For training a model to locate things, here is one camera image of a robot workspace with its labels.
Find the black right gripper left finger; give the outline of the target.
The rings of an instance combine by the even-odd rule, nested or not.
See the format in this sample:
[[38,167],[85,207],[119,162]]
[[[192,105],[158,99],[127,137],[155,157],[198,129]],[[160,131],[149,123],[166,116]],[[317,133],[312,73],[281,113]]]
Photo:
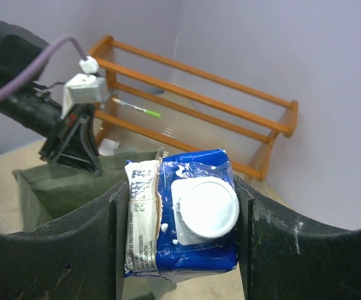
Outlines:
[[128,183],[30,232],[0,234],[0,299],[120,299]]

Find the blue orange juice carton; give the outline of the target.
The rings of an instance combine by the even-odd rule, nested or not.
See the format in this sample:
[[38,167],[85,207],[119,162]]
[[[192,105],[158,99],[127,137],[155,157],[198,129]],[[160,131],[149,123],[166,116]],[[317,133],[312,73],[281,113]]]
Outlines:
[[128,161],[124,274],[173,283],[237,265],[239,200],[223,149]]

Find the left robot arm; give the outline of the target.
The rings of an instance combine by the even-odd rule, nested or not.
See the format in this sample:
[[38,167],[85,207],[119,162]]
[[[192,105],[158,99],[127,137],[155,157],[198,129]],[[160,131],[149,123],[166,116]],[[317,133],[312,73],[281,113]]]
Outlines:
[[[49,86],[38,80],[52,55],[66,42],[80,54],[81,73],[62,84],[62,103],[51,98]],[[106,79],[97,61],[72,36],[49,44],[23,27],[0,21],[0,113],[46,141],[40,158],[101,174],[93,133],[95,103],[107,96]]]

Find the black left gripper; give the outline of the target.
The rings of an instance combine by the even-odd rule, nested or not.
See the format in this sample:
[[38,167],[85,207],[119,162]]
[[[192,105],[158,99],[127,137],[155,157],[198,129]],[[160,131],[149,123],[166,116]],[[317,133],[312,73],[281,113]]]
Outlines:
[[74,105],[47,135],[40,158],[100,176],[99,152],[93,133],[95,111],[93,104]]

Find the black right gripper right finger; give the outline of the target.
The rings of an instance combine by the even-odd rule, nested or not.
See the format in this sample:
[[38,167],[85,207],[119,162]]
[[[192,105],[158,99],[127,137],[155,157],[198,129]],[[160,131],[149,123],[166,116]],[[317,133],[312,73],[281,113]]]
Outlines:
[[361,299],[361,229],[318,222],[234,179],[246,299]]

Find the green canvas tote bag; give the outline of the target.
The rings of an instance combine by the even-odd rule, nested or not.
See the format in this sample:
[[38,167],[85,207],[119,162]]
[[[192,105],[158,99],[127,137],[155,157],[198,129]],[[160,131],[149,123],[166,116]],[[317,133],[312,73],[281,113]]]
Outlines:
[[[102,174],[95,177],[84,171],[57,164],[47,164],[14,172],[21,204],[22,232],[30,232],[49,221],[62,217],[103,195],[113,185],[126,180],[126,162],[157,159],[160,150],[120,150],[100,158]],[[162,299],[176,290],[164,279],[133,279],[124,282],[122,294],[133,299]]]

